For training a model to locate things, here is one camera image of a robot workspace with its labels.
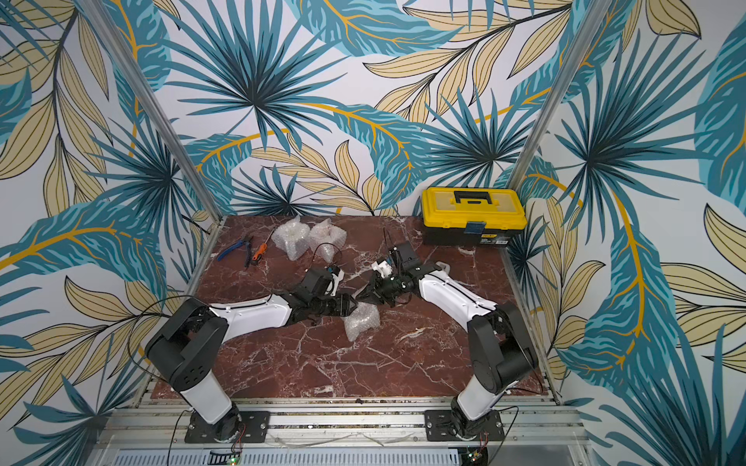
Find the aluminium corner post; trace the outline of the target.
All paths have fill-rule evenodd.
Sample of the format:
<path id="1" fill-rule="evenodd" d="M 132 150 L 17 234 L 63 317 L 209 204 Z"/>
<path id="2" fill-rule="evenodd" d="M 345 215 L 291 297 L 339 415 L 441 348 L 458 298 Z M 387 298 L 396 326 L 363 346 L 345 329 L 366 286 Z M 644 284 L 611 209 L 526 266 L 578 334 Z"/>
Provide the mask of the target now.
<path id="1" fill-rule="evenodd" d="M 556 79 L 551 89 L 549 89 L 547 98 L 534 122 L 532 132 L 526 138 L 526 143 L 513 167 L 511 178 L 508 182 L 509 190 L 517 191 L 520 188 L 520 184 L 524 176 L 526 176 L 526 171 L 528 171 L 530 163 L 532 163 L 532 157 L 534 157 L 539 148 L 541 138 L 545 134 L 553 114 L 561 105 L 565 93 L 584 61 L 587 50 L 592 46 L 594 35 L 600 29 L 603 18 L 610 5 L 610 0 L 593 1 L 589 5 L 577 34 L 569 44 L 566 60 L 558 69 Z"/>
<path id="2" fill-rule="evenodd" d="M 181 167 L 184 177 L 192 185 L 202 207 L 215 223 L 220 223 L 223 220 L 220 209 L 213 196 L 207 190 L 204 182 L 200 180 L 195 165 L 190 160 L 171 122 L 169 122 L 167 114 L 159 105 L 155 93 L 153 93 L 136 59 L 132 56 L 132 51 L 128 48 L 124 37 L 116 30 L 115 22 L 108 14 L 104 3 L 102 1 L 83 0 L 80 1 L 80 5 L 87 18 L 91 21 L 93 30 L 108 52 L 110 52 L 114 64 L 116 64 L 126 81 L 128 81 L 134 96 L 139 100 L 144 112 L 148 115 L 151 123 L 161 135 L 166 147 L 171 151 L 178 165 Z"/>

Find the orange handled screwdriver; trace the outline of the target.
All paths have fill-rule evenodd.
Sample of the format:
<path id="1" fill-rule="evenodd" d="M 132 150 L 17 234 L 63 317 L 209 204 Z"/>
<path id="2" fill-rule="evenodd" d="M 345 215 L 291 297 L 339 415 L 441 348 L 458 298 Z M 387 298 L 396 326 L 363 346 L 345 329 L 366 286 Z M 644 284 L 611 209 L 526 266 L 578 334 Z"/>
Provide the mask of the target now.
<path id="1" fill-rule="evenodd" d="M 272 229 L 270 231 L 270 233 L 268 234 L 267 238 L 258 247 L 258 249 L 256 250 L 256 252 L 254 253 L 254 255 L 253 255 L 252 259 L 251 259 L 251 264 L 252 265 L 257 266 L 264 259 L 264 256 L 266 255 L 266 252 L 267 252 L 268 247 L 269 247 L 269 242 L 270 242 L 270 240 L 271 240 L 274 232 L 275 232 L 275 230 Z"/>

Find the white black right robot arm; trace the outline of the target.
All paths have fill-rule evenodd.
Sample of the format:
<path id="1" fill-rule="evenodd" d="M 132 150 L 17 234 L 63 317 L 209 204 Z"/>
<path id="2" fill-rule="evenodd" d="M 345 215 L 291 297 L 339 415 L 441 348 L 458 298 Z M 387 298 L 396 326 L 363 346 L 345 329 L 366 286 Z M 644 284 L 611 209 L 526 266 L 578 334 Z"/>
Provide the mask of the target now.
<path id="1" fill-rule="evenodd" d="M 452 279 L 441 266 L 424 262 L 409 243 L 371 265 L 368 285 L 356 299 L 361 303 L 396 306 L 404 294 L 416 295 L 438 307 L 468 336 L 473 376 L 454 398 L 448 435 L 471 440 L 487 431 L 493 407 L 507 390 L 535 374 L 538 357 L 530 332 L 517 306 L 499 305 Z"/>

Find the blue handled pliers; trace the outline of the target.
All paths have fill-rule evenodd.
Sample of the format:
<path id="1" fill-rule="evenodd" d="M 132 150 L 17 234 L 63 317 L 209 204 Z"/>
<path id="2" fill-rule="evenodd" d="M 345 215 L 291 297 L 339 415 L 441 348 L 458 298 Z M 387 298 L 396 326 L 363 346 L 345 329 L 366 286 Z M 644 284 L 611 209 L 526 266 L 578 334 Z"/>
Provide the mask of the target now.
<path id="1" fill-rule="evenodd" d="M 222 261 L 225 258 L 227 258 L 230 254 L 233 252 L 236 252 L 237 250 L 242 250 L 245 253 L 245 260 L 244 264 L 246 267 L 248 267 L 251 263 L 251 260 L 253 258 L 252 255 L 252 242 L 254 237 L 253 236 L 245 236 L 241 240 L 237 241 L 233 245 L 225 248 L 222 252 L 220 252 L 217 256 L 217 261 Z"/>

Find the yellow black plastic toolbox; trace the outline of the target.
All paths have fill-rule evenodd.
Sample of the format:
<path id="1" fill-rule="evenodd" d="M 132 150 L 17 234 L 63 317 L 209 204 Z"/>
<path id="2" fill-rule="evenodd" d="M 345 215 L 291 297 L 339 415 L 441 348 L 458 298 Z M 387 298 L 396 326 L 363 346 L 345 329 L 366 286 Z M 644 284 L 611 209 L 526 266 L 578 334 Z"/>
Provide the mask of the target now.
<path id="1" fill-rule="evenodd" d="M 513 190 L 428 188 L 421 202 L 429 246 L 505 247 L 528 226 Z"/>

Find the right aluminium corner post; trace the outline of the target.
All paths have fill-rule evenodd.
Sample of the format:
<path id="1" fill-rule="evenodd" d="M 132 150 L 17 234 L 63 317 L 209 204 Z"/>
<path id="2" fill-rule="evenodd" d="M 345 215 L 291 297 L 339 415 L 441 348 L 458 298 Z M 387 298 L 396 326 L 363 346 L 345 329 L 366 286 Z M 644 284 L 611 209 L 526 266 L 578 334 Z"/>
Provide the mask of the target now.
<path id="1" fill-rule="evenodd" d="M 539 148 L 541 138 L 545 134 L 553 114 L 561 105 L 565 93 L 584 61 L 587 50 L 592 46 L 594 35 L 600 29 L 603 18 L 610 5 L 610 0 L 593 1 L 589 5 L 577 34 L 569 44 L 566 60 L 558 69 L 556 79 L 551 89 L 549 89 L 547 98 L 534 122 L 532 132 L 526 138 L 526 143 L 513 167 L 511 178 L 508 182 L 509 190 L 517 191 L 520 188 L 520 184 L 524 176 L 526 176 L 526 171 L 528 171 L 530 163 L 532 163 L 532 157 L 534 157 Z"/>

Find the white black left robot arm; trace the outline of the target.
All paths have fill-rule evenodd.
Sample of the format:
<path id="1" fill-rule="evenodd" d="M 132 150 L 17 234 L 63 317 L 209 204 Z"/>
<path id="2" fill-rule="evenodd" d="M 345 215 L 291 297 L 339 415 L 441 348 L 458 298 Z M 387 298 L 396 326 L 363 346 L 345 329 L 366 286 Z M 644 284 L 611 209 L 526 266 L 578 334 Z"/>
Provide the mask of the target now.
<path id="1" fill-rule="evenodd" d="M 336 266 L 311 268 L 293 289 L 237 303 L 185 300 L 147 343 L 145 355 L 167 384 L 193 409 L 192 423 L 210 430 L 219 443 L 241 432 L 241 415 L 214 375 L 223 345 L 270 328 L 323 316 L 346 318 L 357 308 L 349 292 L 338 289 L 343 272 Z"/>

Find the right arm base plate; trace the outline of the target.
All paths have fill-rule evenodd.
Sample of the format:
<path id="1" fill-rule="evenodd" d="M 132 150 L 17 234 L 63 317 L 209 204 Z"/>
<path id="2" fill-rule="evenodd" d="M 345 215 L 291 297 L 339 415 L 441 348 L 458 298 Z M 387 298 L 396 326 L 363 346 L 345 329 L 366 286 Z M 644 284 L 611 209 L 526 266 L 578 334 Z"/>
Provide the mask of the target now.
<path id="1" fill-rule="evenodd" d="M 425 434 L 429 442 L 493 442 L 505 438 L 505 424 L 497 411 L 491 411 L 474 421 L 454 409 L 427 410 L 424 418 Z"/>

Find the clear bubble wrap sheet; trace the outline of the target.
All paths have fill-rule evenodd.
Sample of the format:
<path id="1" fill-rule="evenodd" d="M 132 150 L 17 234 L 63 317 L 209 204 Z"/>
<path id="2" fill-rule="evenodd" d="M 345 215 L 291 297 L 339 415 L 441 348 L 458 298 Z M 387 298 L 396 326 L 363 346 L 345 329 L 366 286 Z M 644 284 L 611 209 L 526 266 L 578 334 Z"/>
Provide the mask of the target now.
<path id="1" fill-rule="evenodd" d="M 343 318 L 345 333 L 350 342 L 355 342 L 367 330 L 381 326 L 380 313 L 377 306 L 361 303 L 346 318 Z"/>
<path id="2" fill-rule="evenodd" d="M 289 260 L 297 261 L 310 248 L 310 231 L 311 227 L 296 216 L 278 226 L 271 240 L 277 248 L 287 254 Z"/>
<path id="3" fill-rule="evenodd" d="M 334 256 L 344 247 L 347 236 L 346 230 L 326 219 L 311 228 L 308 237 L 309 248 L 315 258 L 322 258 L 326 263 L 331 263 Z"/>

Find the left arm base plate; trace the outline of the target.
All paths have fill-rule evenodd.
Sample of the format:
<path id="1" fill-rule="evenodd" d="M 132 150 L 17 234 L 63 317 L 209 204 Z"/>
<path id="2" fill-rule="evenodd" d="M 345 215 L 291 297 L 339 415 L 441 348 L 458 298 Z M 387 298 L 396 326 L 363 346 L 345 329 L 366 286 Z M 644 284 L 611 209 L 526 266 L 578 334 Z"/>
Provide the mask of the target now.
<path id="1" fill-rule="evenodd" d="M 262 444 L 270 420 L 266 411 L 231 410 L 215 424 L 207 423 L 193 413 L 186 432 L 187 444 Z"/>

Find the aluminium front frame rail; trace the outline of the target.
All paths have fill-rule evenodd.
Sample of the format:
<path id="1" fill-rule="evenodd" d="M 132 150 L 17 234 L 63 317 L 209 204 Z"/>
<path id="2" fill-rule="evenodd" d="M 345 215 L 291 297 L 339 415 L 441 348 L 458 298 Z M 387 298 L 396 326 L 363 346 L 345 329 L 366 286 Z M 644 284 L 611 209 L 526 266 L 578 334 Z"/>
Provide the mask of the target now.
<path id="1" fill-rule="evenodd" d="M 580 413 L 508 396 L 487 433 L 460 440 L 443 426 L 445 398 L 242 399 L 236 444 L 209 443 L 185 405 L 143 401 L 112 415 L 89 465 L 596 465 Z"/>

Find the left aluminium corner post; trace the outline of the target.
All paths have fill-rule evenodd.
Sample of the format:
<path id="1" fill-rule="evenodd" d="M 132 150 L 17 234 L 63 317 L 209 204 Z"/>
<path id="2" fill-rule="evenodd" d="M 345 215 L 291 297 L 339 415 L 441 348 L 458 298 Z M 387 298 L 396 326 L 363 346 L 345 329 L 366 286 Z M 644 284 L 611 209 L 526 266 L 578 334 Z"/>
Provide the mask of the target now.
<path id="1" fill-rule="evenodd" d="M 161 135 L 166 147 L 171 151 L 178 165 L 181 167 L 184 177 L 192 185 L 202 207 L 215 223 L 220 223 L 223 220 L 220 209 L 213 196 L 207 190 L 204 182 L 200 180 L 195 165 L 190 160 L 171 122 L 169 122 L 167 114 L 159 105 L 155 93 L 153 93 L 136 59 L 132 56 L 132 51 L 128 48 L 124 37 L 116 30 L 115 22 L 108 14 L 104 3 L 102 1 L 83 0 L 80 1 L 80 5 L 87 18 L 91 21 L 93 30 L 108 52 L 110 52 L 114 64 L 116 64 L 126 81 L 128 81 L 134 96 L 139 100 L 144 112 L 148 115 L 151 123 Z"/>

